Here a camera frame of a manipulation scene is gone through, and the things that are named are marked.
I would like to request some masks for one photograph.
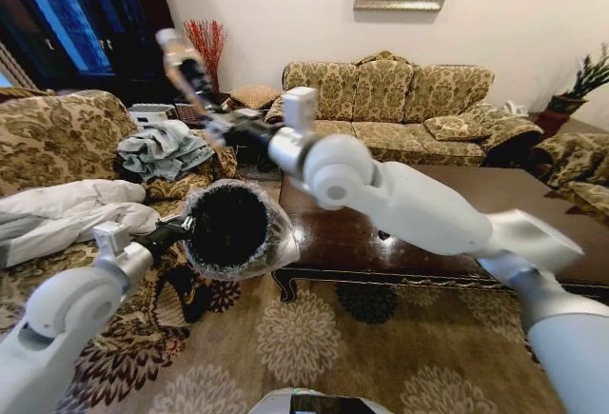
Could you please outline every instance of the vase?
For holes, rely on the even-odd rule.
[[[548,106],[542,111],[535,123],[543,129],[543,139],[557,134],[562,125],[569,120],[587,100],[554,95]]]

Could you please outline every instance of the coffee table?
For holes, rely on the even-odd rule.
[[[580,213],[521,169],[414,166],[454,188],[481,212],[527,211],[575,240],[586,255],[559,276],[574,293],[609,298],[609,227]],[[507,289],[469,255],[440,256],[383,239],[351,209],[326,211],[287,178],[279,203],[292,221],[301,258],[273,271],[285,303],[296,300],[296,279],[386,285]]]

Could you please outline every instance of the gray clothes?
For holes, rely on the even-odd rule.
[[[175,181],[214,153],[184,122],[175,120],[147,125],[124,138],[117,150],[124,159],[123,167],[145,181],[154,177]]]

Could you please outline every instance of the potted plant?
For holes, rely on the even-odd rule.
[[[540,113],[536,124],[543,128],[544,138],[555,135],[571,114],[587,102],[583,97],[588,92],[609,83],[609,55],[607,52],[607,45],[603,43],[597,62],[592,61],[590,54],[586,55],[581,61],[573,88],[561,95],[554,95],[546,109]]]

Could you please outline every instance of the white blanket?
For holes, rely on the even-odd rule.
[[[93,238],[105,221],[130,234],[156,228],[159,214],[144,201],[142,186],[104,179],[33,188],[0,199],[0,267],[49,255]]]

